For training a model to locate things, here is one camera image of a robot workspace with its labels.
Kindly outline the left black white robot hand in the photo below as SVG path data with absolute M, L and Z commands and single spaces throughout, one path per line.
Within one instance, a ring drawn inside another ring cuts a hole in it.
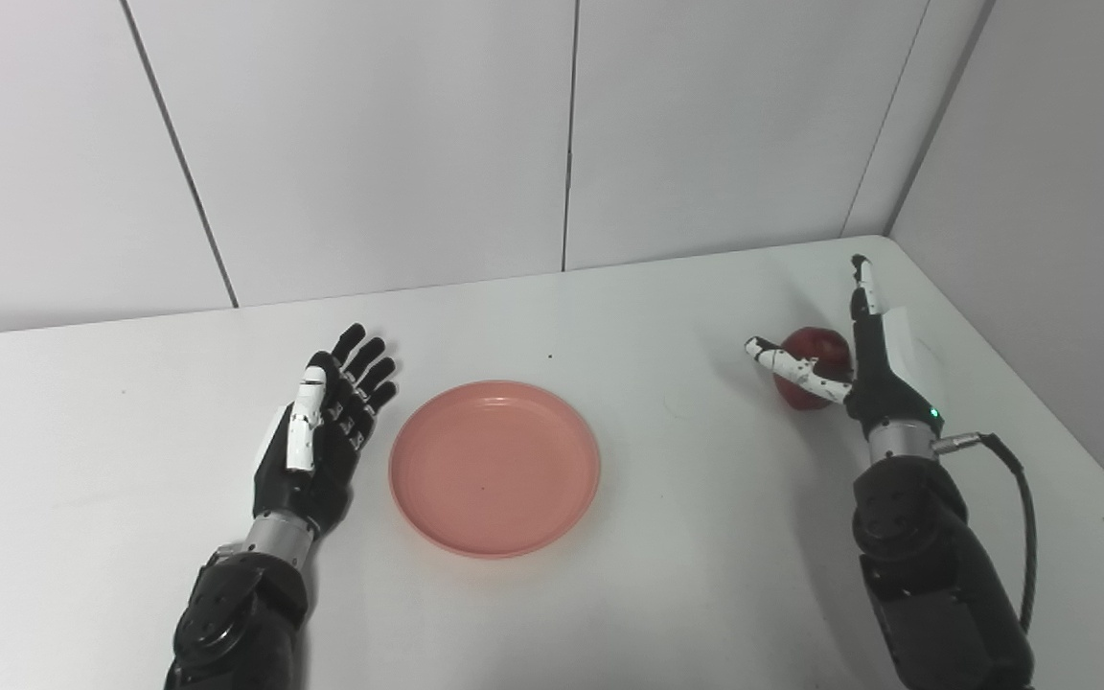
M 316 351 L 264 443 L 251 514 L 289 514 L 321 538 L 340 524 L 352 480 L 383 407 L 396 396 L 396 362 L 380 336 L 352 323 Z

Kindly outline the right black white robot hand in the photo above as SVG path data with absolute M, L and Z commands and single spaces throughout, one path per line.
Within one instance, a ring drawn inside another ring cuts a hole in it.
M 904 307 L 885 309 L 878 296 L 875 266 L 863 254 L 851 257 L 854 291 L 849 314 L 853 320 L 851 376 L 829 379 L 817 372 L 819 355 L 794 355 L 784 346 L 761 336 L 745 342 L 745 351 L 758 367 L 788 381 L 793 388 L 839 403 L 866 436 L 880 426 L 913 423 L 928 432 L 928 440 L 942 437 L 943 420 L 933 394 L 940 392 L 938 367 L 921 354 L 921 341 L 912 332 Z

